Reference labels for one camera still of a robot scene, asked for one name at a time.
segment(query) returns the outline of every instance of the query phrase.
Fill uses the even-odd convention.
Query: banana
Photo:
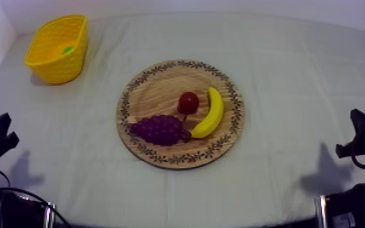
[[[205,138],[210,135],[222,120],[224,102],[221,94],[213,87],[208,89],[210,108],[207,116],[191,131],[192,138]]]

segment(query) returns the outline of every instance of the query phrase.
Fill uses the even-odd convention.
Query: wooden plate
[[[129,123],[144,117],[173,115],[183,120],[177,112],[178,99],[188,91],[199,97],[197,113],[184,123],[185,129],[193,129],[208,113],[209,87],[222,95],[224,116],[208,137],[157,146],[130,133]],[[156,167],[181,170],[206,165],[225,154],[242,131],[244,112],[238,88],[224,73],[203,62],[173,60],[155,64],[129,82],[118,102],[116,118],[120,138],[134,155]]]

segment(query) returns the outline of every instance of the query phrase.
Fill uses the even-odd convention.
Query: white tablecloth
[[[365,171],[335,154],[337,143],[355,135],[350,110],[365,112],[365,32],[265,15],[103,19],[90,23],[80,76],[56,86],[23,64],[32,37],[20,37],[0,66],[0,114],[9,112],[20,138],[0,169],[74,224],[283,223],[312,216],[315,196],[365,181]],[[243,94],[239,141],[199,169],[152,167],[116,130],[125,85],[168,59],[214,65]]]

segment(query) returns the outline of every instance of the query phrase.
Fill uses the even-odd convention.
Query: yellow basket
[[[81,72],[86,46],[85,16],[57,18],[37,31],[24,64],[47,83],[65,83]]]

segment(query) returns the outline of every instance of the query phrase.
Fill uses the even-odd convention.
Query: purple grapes
[[[191,133],[183,128],[178,118],[167,115],[143,118],[131,124],[130,130],[148,143],[162,146],[171,146],[178,143],[180,139],[188,142],[191,138]]]

